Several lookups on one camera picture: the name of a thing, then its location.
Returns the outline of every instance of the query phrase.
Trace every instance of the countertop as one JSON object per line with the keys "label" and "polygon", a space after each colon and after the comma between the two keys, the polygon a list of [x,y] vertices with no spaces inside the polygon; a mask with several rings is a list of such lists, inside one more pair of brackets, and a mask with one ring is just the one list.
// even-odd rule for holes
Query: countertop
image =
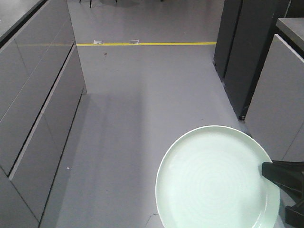
{"label": "countertop", "polygon": [[276,26],[304,51],[304,18],[280,18]]}
{"label": "countertop", "polygon": [[0,42],[43,0],[0,0]]}

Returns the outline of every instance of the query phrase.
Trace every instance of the white plate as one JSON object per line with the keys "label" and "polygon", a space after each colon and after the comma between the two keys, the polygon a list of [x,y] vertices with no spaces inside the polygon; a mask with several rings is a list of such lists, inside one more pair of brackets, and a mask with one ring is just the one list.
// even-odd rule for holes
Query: white plate
{"label": "white plate", "polygon": [[233,128],[206,126],[179,138],[156,178],[165,228],[272,228],[279,188],[261,176],[271,162],[252,138]]}

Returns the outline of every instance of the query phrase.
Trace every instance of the drawer front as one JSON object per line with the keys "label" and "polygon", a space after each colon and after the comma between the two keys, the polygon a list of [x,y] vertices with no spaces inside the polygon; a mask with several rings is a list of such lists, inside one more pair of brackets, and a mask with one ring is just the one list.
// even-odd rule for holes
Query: drawer front
{"label": "drawer front", "polygon": [[15,38],[29,74],[43,60],[43,55],[67,19],[68,9],[63,3],[63,0],[49,0]]}
{"label": "drawer front", "polygon": [[2,228],[37,228],[38,221],[0,169],[0,224]]}
{"label": "drawer front", "polygon": [[56,173],[61,151],[56,148],[41,114],[10,175],[10,179],[40,220]]}
{"label": "drawer front", "polygon": [[251,101],[246,124],[273,160],[281,160],[304,117],[304,59],[275,35]]}
{"label": "drawer front", "polygon": [[28,79],[15,40],[0,49],[0,120]]}
{"label": "drawer front", "polygon": [[43,110],[54,141],[60,150],[65,145],[84,83],[78,51],[76,46],[73,46],[50,100],[47,101],[46,109]]}
{"label": "drawer front", "polygon": [[63,63],[48,50],[0,121],[0,161],[8,174]]}
{"label": "drawer front", "polygon": [[73,27],[70,18],[68,18],[62,25],[61,30],[56,36],[54,42],[49,47],[56,55],[56,60],[60,66],[65,61],[73,43],[75,41]]}

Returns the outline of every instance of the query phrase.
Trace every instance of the cabinet door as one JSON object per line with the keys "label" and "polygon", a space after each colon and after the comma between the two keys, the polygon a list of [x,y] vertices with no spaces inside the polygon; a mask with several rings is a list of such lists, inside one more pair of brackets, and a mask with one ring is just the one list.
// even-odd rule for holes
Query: cabinet door
{"label": "cabinet door", "polygon": [[0,169],[0,226],[1,228],[36,228],[38,221]]}
{"label": "cabinet door", "polygon": [[[25,69],[24,72],[18,70],[18,58],[11,58],[14,52],[6,53],[3,62],[0,59],[1,76],[8,75],[11,80],[2,83],[0,79],[0,116],[5,113],[0,119],[0,166],[6,174],[11,170],[72,47],[74,34],[66,1],[47,1],[16,36],[30,77],[24,76]],[[2,74],[2,63],[6,74]],[[3,91],[9,91],[11,103],[4,101],[6,97],[2,96]]]}
{"label": "cabinet door", "polygon": [[283,159],[303,123],[303,72],[304,59],[275,35],[245,119],[273,160]]}
{"label": "cabinet door", "polygon": [[230,51],[234,39],[234,33],[238,24],[243,0],[225,0],[218,40],[214,52],[215,69],[220,78],[225,77]]}
{"label": "cabinet door", "polygon": [[40,219],[61,151],[55,146],[44,116],[40,115],[37,121],[9,178],[36,218]]}
{"label": "cabinet door", "polygon": [[284,17],[289,0],[245,0],[225,74],[225,89],[238,117],[246,115],[259,79],[276,21]]}

